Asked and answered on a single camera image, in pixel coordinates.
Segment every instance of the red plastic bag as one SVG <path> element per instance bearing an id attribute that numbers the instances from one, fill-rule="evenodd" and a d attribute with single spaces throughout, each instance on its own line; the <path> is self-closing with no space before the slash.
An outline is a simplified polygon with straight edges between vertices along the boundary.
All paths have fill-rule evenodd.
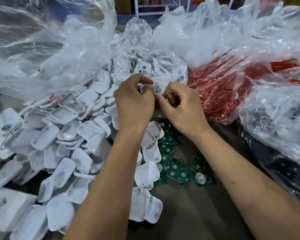
<path id="1" fill-rule="evenodd" d="M 297 61 L 289 59 L 246 64 L 242 58 L 223 55 L 202 68 L 189 70 L 187 85 L 199 92 L 208 119 L 230 124 L 236 119 L 234 112 L 249 93 L 254 80 L 270 73 L 300 67 Z M 290 82 L 300 84 L 298 79 L 290 79 Z"/>

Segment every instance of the table surface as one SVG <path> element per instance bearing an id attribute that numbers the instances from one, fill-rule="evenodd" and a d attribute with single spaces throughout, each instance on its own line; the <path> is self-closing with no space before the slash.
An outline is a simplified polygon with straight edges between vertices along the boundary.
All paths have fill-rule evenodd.
<path id="1" fill-rule="evenodd" d="M 21 101 L 0 95 L 0 112 L 6 108 L 19 111 Z M 212 127 L 245 155 L 245 147 L 229 126 Z M 197 152 L 196 146 L 186 137 L 179 137 L 181 146 L 173 152 L 173 157 L 189 165 Z M 31 181 L 32 185 L 17 190 L 40 186 L 41 176 Z M 168 183 L 151 190 L 151 194 L 163 202 L 163 211 L 157 224 L 129 222 L 127 239 L 164 240 L 248 240 L 253 239 L 238 210 L 223 185 L 216 179 L 216 185 L 197 188 L 194 181 L 185 185 L 168 178 Z M 44 239 L 62 239 L 59 232 L 49 232 Z"/>

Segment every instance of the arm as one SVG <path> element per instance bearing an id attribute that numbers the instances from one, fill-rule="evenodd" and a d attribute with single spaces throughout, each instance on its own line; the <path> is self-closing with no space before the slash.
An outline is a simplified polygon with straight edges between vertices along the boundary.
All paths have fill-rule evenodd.
<path id="1" fill-rule="evenodd" d="M 165 97 L 156 94 L 172 124 L 198 147 L 220 178 L 256 239 L 300 239 L 300 201 L 229 146 L 208 125 L 199 94 L 182 84 L 170 83 Z"/>
<path id="2" fill-rule="evenodd" d="M 126 239 L 137 157 L 155 107 L 152 89 L 140 94 L 138 83 L 152 81 L 134 75 L 115 91 L 120 131 L 65 240 Z"/>

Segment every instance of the hand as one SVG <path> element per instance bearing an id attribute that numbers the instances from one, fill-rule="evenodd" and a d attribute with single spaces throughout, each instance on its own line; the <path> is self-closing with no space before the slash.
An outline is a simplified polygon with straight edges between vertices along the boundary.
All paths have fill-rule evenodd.
<path id="1" fill-rule="evenodd" d="M 121 83 L 114 92 L 120 130 L 134 130 L 137 127 L 144 132 L 152 118 L 155 110 L 154 91 L 148 85 L 141 94 L 138 83 L 153 84 L 153 81 L 141 74 L 135 74 Z"/>
<path id="2" fill-rule="evenodd" d="M 200 102 L 199 93 L 187 86 L 170 82 L 163 96 L 155 94 L 160 108 L 174 127 L 194 141 L 200 133 L 210 129 Z"/>

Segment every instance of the person's left hand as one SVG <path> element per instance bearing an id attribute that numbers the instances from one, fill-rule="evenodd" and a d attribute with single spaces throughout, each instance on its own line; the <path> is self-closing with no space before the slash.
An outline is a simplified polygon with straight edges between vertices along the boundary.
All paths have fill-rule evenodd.
<path id="1" fill-rule="evenodd" d="M 154 90 L 151 85 L 147 85 L 141 94 L 138 83 L 153 84 L 153 81 L 141 74 L 135 74 L 121 83 L 114 92 L 120 130 L 133 130 L 137 127 L 144 131 L 152 118 L 155 110 Z"/>

